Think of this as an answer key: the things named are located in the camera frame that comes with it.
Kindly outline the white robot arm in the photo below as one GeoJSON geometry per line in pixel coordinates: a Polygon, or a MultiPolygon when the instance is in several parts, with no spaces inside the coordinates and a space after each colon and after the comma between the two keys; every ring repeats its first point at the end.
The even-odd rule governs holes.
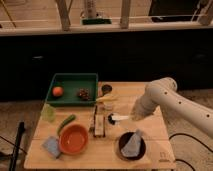
{"type": "Polygon", "coordinates": [[[144,94],[135,101],[131,115],[143,119],[150,116],[158,106],[177,112],[185,120],[213,138],[213,109],[179,95],[177,83],[171,77],[147,83],[144,94]]]}

